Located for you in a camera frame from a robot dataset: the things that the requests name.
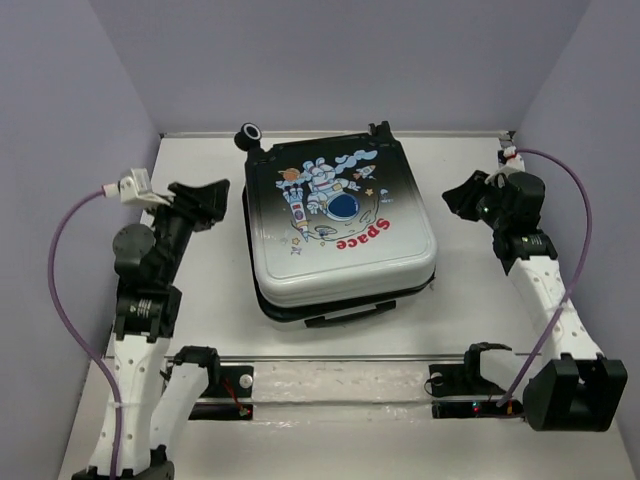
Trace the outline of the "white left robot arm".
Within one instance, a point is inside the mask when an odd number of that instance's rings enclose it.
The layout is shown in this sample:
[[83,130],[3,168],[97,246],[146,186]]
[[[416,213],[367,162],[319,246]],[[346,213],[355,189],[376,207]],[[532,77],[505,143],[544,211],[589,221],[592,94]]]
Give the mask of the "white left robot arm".
[[147,182],[121,180],[123,201],[141,203],[153,222],[129,224],[112,242],[111,392],[94,451],[74,478],[174,478],[174,451],[192,409],[221,383],[213,347],[184,346],[163,370],[182,300],[174,280],[191,236],[224,219],[229,188],[226,179],[200,187],[174,182],[161,196]]

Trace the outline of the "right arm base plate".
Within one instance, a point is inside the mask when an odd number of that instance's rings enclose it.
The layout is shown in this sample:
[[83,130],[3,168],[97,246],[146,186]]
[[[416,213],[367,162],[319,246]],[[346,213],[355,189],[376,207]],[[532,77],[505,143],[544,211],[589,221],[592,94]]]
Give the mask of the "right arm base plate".
[[432,363],[423,389],[432,399],[434,419],[524,419],[521,402],[509,400],[502,406],[503,381],[495,384],[480,375],[485,353],[506,354],[516,359],[511,347],[500,343],[480,342],[469,346],[463,359],[454,363]]

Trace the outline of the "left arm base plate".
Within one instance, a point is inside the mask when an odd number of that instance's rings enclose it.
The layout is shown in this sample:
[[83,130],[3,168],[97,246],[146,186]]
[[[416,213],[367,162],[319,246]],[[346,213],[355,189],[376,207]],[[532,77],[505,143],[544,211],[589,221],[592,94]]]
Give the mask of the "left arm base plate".
[[217,384],[210,384],[194,404],[190,421],[251,421],[254,367],[227,364],[220,369]]

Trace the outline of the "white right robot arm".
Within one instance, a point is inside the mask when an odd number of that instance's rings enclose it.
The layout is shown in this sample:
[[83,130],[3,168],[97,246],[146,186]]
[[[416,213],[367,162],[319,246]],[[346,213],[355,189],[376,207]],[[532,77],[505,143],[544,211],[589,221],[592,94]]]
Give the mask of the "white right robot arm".
[[603,354],[570,299],[555,247],[539,227],[545,194],[544,182],[530,173],[476,171],[442,195],[453,214],[490,227],[494,254],[539,335],[527,357],[499,343],[470,345],[460,379],[470,391],[493,384],[503,403],[520,402],[535,431],[604,432],[628,373]]

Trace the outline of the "black kids suitcase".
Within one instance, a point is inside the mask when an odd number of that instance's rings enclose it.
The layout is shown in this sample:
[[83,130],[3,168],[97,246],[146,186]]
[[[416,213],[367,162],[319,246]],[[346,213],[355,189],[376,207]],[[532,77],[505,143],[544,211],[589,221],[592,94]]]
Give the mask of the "black kids suitcase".
[[245,153],[243,209],[258,305],[272,321],[318,328],[391,310],[436,276],[438,246],[388,122]]

